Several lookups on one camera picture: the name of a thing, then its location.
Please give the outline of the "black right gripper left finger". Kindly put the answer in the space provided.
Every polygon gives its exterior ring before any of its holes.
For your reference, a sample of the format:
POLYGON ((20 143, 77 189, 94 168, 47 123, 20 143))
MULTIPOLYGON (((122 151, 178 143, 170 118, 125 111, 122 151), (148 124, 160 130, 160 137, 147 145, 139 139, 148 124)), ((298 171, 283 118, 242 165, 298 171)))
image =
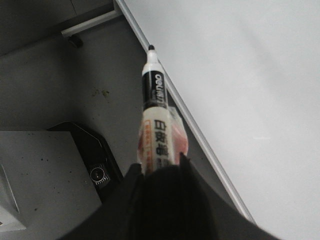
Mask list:
POLYGON ((123 181, 89 218, 62 240, 137 240, 141 223, 141 164, 129 167, 123 181))

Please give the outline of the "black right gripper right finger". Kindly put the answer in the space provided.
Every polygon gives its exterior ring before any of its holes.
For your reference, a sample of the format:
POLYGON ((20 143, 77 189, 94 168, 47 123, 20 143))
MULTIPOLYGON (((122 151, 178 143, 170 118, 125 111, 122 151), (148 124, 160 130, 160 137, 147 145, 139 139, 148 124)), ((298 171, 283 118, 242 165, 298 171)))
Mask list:
POLYGON ((204 236, 210 240, 276 240, 277 237, 261 229, 243 217, 230 206, 204 180, 192 166, 191 160, 183 153, 179 154, 179 168, 183 182, 186 183, 190 195, 192 210, 199 216, 195 219, 209 233, 204 236))

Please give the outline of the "black robot base with dial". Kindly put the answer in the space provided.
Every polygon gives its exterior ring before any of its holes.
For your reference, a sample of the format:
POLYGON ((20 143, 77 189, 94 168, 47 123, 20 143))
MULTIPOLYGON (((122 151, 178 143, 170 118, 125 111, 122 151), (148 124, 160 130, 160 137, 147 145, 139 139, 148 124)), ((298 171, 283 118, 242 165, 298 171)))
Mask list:
POLYGON ((62 122, 47 130, 71 134, 96 192, 101 202, 105 202, 124 179, 106 139, 78 122, 62 122))

